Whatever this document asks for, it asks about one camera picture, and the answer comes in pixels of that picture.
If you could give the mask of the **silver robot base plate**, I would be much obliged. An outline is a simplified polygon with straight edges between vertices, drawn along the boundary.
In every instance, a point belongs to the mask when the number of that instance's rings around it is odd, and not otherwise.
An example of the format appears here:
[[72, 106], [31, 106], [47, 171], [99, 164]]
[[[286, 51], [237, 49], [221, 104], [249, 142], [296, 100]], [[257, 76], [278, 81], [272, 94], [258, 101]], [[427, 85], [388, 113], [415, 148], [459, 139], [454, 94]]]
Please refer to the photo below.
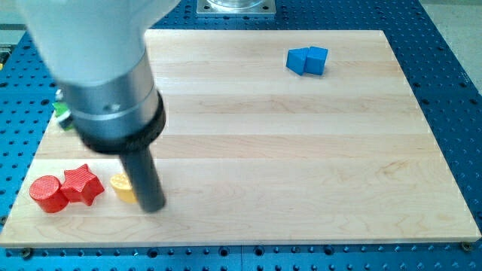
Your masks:
[[275, 0], [198, 0], [197, 13], [216, 14], [275, 14]]

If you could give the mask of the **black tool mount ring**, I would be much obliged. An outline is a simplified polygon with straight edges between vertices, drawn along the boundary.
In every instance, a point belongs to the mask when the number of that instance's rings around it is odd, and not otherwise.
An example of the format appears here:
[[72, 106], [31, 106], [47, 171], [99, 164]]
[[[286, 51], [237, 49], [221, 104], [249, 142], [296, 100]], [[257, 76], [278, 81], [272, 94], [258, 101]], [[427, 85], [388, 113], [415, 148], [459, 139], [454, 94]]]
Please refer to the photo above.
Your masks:
[[157, 93], [158, 106], [152, 120], [141, 130], [131, 135], [103, 139], [100, 135], [89, 134], [77, 128], [81, 141], [91, 150], [101, 154], [124, 154], [148, 148], [163, 131], [166, 111], [161, 94]]

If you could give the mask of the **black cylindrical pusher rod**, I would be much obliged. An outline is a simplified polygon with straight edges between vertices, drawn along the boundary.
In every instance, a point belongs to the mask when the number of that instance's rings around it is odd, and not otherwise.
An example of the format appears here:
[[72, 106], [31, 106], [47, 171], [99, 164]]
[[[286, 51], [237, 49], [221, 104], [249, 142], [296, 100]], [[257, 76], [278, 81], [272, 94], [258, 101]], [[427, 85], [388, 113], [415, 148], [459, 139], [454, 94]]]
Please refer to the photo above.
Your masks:
[[122, 153], [120, 161], [141, 209], [147, 213], [161, 210], [166, 200], [150, 150]]

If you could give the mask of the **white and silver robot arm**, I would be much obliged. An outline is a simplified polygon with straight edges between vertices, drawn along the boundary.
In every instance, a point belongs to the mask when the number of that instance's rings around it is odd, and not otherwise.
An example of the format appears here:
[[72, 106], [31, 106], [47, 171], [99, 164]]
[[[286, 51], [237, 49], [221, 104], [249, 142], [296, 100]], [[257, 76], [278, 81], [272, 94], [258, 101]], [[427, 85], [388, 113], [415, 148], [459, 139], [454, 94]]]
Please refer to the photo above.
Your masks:
[[145, 212], [165, 205], [150, 144], [166, 123], [145, 32], [177, 0], [22, 0], [17, 7], [93, 151], [119, 156]]

